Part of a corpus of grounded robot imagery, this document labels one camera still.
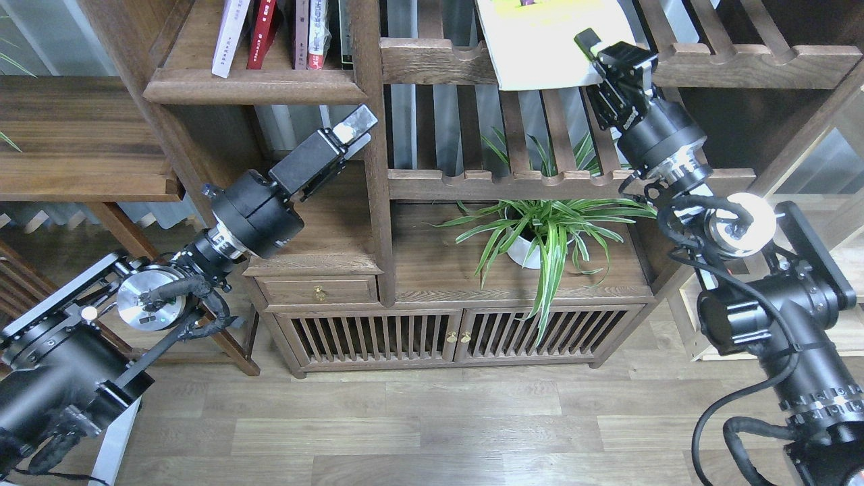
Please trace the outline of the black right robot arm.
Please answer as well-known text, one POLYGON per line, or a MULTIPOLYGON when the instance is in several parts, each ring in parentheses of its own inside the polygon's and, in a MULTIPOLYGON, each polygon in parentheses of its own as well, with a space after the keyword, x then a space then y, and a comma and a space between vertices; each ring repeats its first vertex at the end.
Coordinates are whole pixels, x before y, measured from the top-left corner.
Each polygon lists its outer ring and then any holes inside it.
POLYGON ((597 74, 587 96, 601 128, 621 134, 618 148, 635 179, 649 182, 637 202, 657 207, 661 232, 673 241, 673 261, 689 265, 701 284, 701 333, 722 356, 756 356, 765 381, 717 400, 701 415, 691 439, 695 473, 709 484, 700 442, 722 406, 772 387, 785 425, 732 417, 723 437, 747 483, 767 485, 740 438, 749 433, 784 441, 803 485, 861 485, 862 387, 839 356, 827 329, 856 295, 802 211, 793 202, 772 207, 747 192, 715 196, 712 169, 695 151, 705 133, 679 103, 656 93, 657 56, 624 41, 607 47, 593 30, 574 38, 597 74))

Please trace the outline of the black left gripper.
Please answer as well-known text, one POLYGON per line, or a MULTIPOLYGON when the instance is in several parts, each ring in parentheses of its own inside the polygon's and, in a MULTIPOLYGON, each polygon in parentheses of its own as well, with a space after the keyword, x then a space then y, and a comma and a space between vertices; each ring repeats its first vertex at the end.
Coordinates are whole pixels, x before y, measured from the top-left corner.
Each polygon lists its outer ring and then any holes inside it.
POLYGON ((309 136, 275 164, 268 176, 256 170, 241 175, 212 202, 218 221, 211 231, 214 246, 225 247, 230 259, 246 251, 271 257, 304 227, 292 197, 305 200, 338 174, 344 158, 354 156, 371 141, 369 132, 377 123, 367 105, 358 105, 336 126, 309 136))

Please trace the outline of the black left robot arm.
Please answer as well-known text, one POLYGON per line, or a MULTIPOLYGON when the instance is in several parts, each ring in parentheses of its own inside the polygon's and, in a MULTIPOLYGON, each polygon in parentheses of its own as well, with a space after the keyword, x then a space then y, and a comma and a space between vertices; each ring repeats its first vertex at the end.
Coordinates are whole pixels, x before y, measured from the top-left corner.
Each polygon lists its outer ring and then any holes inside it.
POLYGON ((248 170, 206 185, 216 225, 166 261, 112 252, 2 331, 2 477, 27 460, 47 475, 84 437, 96 437, 153 379, 146 370, 176 342, 239 326, 222 293, 248 255, 266 258, 303 228, 294 203, 342 172, 377 118, 359 105, 301 142, 269 174, 248 170))

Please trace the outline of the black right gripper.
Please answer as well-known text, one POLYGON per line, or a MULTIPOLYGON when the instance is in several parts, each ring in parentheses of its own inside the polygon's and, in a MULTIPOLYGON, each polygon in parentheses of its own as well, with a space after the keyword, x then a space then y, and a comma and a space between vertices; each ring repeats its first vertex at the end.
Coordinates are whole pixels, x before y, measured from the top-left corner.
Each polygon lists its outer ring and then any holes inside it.
POLYGON ((665 182, 706 179, 709 166, 694 152, 707 137, 680 103, 657 94, 651 79, 656 53, 624 41, 602 48, 592 28, 577 34, 574 42, 601 76, 587 95, 601 128, 615 128, 621 134, 618 150, 633 177, 665 182))

